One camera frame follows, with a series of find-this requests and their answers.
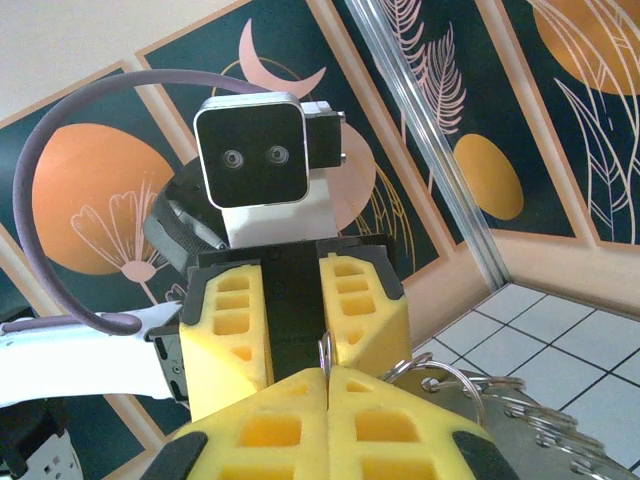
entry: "botanical artwork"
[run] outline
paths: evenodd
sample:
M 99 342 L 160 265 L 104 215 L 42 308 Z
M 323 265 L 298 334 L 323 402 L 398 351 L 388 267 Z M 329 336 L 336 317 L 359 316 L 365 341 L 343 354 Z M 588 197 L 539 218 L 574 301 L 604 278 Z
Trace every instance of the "botanical artwork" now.
M 640 4 L 528 3 L 528 19 L 526 4 L 509 12 L 589 215 L 602 240 L 638 244 Z M 525 22 L 535 24 L 526 36 Z
M 462 75 L 456 68 L 453 25 L 439 39 L 423 42 L 424 21 L 420 21 L 419 0 L 383 0 L 382 7 L 391 25 L 396 43 L 416 77 L 423 98 L 443 133 L 458 131 L 467 94 Z M 401 112 L 402 137 L 406 143 L 404 112 Z M 429 172 L 429 192 L 433 190 L 433 171 Z
M 435 248 L 308 7 L 293 0 L 274 5 L 274 0 L 255 0 L 144 58 L 152 68 L 214 71 L 345 111 L 347 162 L 327 170 L 338 227 L 349 235 L 391 234 L 398 273 L 406 278 L 437 258 Z M 283 33 L 276 38 L 274 29 Z M 204 55 L 213 39 L 215 55 Z M 223 94 L 173 85 L 165 90 L 188 125 L 208 96 Z
M 421 97 L 490 227 L 573 237 L 564 208 L 473 0 L 383 0 L 381 9 L 416 77 Z M 368 50 L 339 7 L 365 61 Z M 375 61 L 367 66 L 378 88 Z M 393 111 L 393 99 L 385 98 Z M 437 199 L 433 172 L 397 121 L 416 165 Z
M 22 146 L 53 104 L 0 130 L 0 221 L 17 241 L 11 188 Z M 185 281 L 144 238 L 142 223 L 181 163 L 131 89 L 83 107 L 47 144 L 33 208 L 45 253 L 96 311 L 148 307 Z

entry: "crescent moon design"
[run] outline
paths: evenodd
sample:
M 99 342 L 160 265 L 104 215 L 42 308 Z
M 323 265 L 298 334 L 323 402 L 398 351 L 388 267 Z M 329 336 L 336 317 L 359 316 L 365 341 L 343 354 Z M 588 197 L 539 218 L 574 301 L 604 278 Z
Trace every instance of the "crescent moon design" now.
M 247 81 L 274 92 L 292 93 L 297 98 L 305 97 L 316 88 L 326 71 L 326 67 L 323 67 L 309 78 L 297 82 L 283 80 L 269 72 L 256 53 L 253 44 L 253 35 L 251 34 L 251 19 L 249 19 L 244 26 L 244 30 L 242 30 L 238 56 L 240 58 L 240 68 Z

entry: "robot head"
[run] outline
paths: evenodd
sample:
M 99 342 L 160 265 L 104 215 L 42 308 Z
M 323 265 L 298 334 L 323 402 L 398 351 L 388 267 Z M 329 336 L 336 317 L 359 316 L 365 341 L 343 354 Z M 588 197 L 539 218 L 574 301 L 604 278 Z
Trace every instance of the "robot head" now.
M 212 97 L 193 126 L 207 196 L 216 208 L 293 203 L 307 195 L 305 113 L 295 96 Z

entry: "camera lens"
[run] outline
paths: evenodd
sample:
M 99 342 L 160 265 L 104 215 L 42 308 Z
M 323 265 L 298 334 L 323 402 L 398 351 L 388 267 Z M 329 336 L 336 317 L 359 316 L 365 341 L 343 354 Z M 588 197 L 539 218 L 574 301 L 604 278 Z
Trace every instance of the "camera lens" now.
M 222 163 L 227 168 L 237 170 L 244 165 L 244 157 L 236 150 L 227 150 L 222 154 Z
M 271 147 L 267 152 L 267 158 L 274 165 L 284 165 L 289 161 L 289 150 L 280 145 Z

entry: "yellow foam pad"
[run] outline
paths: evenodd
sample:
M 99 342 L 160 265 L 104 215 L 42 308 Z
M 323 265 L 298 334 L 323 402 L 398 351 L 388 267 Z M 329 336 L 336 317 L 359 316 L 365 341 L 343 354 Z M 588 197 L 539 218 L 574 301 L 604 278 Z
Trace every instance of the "yellow foam pad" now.
M 180 324 L 192 421 L 273 383 L 262 270 L 244 265 L 209 280 L 200 321 Z
M 372 263 L 330 254 L 320 276 L 338 365 L 379 376 L 411 359 L 407 299 L 387 298 Z
M 183 427 L 207 444 L 189 480 L 326 480 L 327 387 L 321 369 L 298 372 Z
M 329 383 L 331 479 L 473 480 L 452 433 L 490 439 L 475 423 L 362 372 Z

